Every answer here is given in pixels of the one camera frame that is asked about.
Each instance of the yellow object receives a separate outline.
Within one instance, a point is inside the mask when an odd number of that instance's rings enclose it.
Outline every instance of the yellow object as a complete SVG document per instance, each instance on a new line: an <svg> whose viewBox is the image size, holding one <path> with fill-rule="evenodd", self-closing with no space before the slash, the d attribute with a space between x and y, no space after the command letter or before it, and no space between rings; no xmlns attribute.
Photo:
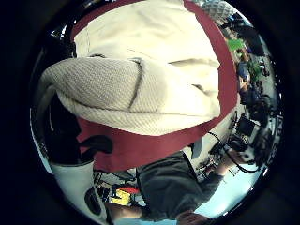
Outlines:
<svg viewBox="0 0 300 225"><path fill-rule="evenodd" d="M117 189L116 195L120 197L121 199L111 199L111 203L117 203L121 205L128 205L130 201L130 194L125 192L124 190Z"/></svg>

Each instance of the gray shirt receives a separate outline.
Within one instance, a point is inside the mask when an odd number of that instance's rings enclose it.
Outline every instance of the gray shirt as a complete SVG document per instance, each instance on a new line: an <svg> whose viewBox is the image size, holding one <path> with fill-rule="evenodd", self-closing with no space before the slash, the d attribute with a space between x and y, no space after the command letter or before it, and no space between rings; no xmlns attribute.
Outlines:
<svg viewBox="0 0 300 225"><path fill-rule="evenodd" d="M184 211L196 210L211 198L223 178L211 172L199 183L183 152L141 166L138 174L142 196L154 221L175 219Z"/></svg>

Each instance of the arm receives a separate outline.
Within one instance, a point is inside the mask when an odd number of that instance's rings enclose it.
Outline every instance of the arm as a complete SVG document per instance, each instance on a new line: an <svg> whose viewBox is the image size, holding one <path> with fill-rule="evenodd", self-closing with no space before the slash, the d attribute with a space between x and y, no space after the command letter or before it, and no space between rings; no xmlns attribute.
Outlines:
<svg viewBox="0 0 300 225"><path fill-rule="evenodd" d="M237 163L245 163L236 151L230 150L229 154ZM207 179L200 183L203 191L204 203L209 201L210 198L215 194L221 180L224 178L224 175L234 165L234 162L232 162L232 160L227 155L224 155L220 163L217 165L216 169L209 174Z"/></svg>
<svg viewBox="0 0 300 225"><path fill-rule="evenodd" d="M142 210L137 206L124 206L116 203L105 202L108 208L112 221L119 218L140 218Z"/></svg>

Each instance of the man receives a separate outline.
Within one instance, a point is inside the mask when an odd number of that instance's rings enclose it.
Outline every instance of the man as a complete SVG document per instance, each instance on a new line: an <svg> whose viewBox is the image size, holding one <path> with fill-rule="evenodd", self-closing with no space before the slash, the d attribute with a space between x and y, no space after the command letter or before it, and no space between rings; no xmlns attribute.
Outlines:
<svg viewBox="0 0 300 225"><path fill-rule="evenodd" d="M239 154L229 154L238 163L245 163ZM146 206L121 206L106 203L112 220L139 218L147 221L176 219L178 225L203 224L209 218L194 211L216 192L226 172L235 164L225 155L207 179L199 183L188 159L177 152L137 169L139 185Z"/></svg>

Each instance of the cream sweater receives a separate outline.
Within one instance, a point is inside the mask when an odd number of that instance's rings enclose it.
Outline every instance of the cream sweater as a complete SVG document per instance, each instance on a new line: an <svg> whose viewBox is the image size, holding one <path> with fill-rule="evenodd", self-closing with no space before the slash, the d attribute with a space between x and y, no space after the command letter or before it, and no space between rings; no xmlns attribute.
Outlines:
<svg viewBox="0 0 300 225"><path fill-rule="evenodd" d="M79 57L47 68L40 87L86 120L157 136L220 113L219 62L183 1L118 7L91 21L75 43Z"/></svg>

